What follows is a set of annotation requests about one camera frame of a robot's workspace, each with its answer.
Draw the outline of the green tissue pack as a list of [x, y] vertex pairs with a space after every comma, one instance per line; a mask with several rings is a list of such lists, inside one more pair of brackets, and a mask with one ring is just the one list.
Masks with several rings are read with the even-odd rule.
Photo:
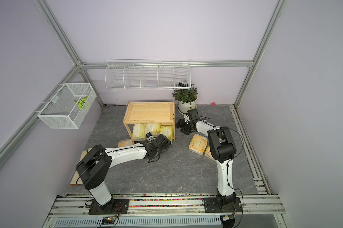
[[157, 137], [160, 134], [160, 123], [147, 123], [145, 127], [145, 134], [151, 133], [153, 137]]
[[132, 139], [136, 141], [141, 141], [145, 139], [145, 123], [135, 123], [133, 125]]
[[171, 142], [173, 141], [173, 135], [174, 135], [173, 126], [170, 125], [161, 125], [160, 127], [160, 134], [167, 137]]

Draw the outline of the wooden two-tier shelf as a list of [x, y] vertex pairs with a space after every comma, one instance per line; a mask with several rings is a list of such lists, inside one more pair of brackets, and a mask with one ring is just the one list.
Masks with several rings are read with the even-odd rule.
[[173, 140], [175, 140], [175, 103], [174, 102], [129, 102], [123, 123], [130, 138], [132, 131], [130, 124], [154, 124], [173, 126]]

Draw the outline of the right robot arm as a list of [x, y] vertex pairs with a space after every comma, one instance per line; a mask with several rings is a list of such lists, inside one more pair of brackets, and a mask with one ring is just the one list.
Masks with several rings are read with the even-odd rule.
[[187, 111], [183, 119], [180, 119], [177, 128], [188, 135], [198, 132], [208, 137], [212, 158], [217, 163], [218, 187], [216, 200], [220, 208], [225, 209], [236, 202], [235, 188], [232, 184], [232, 164], [237, 147], [231, 135], [230, 129], [214, 125], [203, 120], [196, 109]]

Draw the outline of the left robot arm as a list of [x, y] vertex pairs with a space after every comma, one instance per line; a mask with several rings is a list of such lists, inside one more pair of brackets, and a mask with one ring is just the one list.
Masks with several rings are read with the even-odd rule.
[[157, 161], [172, 144], [170, 139], [162, 134], [157, 137], [151, 134], [148, 136], [146, 141], [130, 146], [105, 148], [100, 144], [95, 145], [76, 165], [79, 179], [98, 206], [109, 209], [114, 207], [113, 196], [105, 182], [110, 168], [133, 160]]

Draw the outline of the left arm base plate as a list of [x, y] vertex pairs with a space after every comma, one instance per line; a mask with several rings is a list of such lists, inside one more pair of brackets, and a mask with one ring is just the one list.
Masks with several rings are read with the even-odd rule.
[[98, 204], [94, 199], [89, 207], [89, 215], [127, 214], [130, 200], [127, 198], [112, 199], [105, 205]]

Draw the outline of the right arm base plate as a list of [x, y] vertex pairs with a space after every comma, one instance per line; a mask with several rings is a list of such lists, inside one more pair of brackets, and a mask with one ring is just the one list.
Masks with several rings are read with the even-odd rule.
[[206, 213], [236, 213], [243, 211], [241, 199], [236, 196], [203, 198], [202, 205]]

